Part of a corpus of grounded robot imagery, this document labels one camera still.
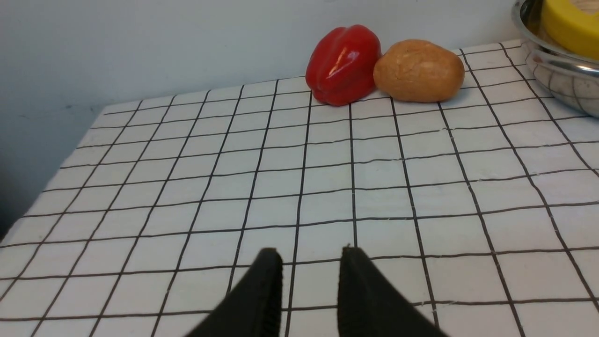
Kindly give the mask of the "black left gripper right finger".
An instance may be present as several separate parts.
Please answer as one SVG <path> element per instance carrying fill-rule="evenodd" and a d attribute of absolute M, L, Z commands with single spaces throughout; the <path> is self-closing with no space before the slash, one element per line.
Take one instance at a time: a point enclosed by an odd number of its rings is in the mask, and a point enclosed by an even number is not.
<path fill-rule="evenodd" d="M 358 247 L 344 247 L 336 322 L 341 337 L 445 337 Z"/>

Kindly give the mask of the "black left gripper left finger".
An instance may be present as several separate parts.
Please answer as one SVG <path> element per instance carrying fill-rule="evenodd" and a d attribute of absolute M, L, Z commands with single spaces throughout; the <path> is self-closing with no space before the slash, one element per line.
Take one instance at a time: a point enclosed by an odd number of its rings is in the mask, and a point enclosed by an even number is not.
<path fill-rule="evenodd" d="M 283 262 L 263 248 L 237 285 L 188 337 L 278 337 L 282 324 Z"/>

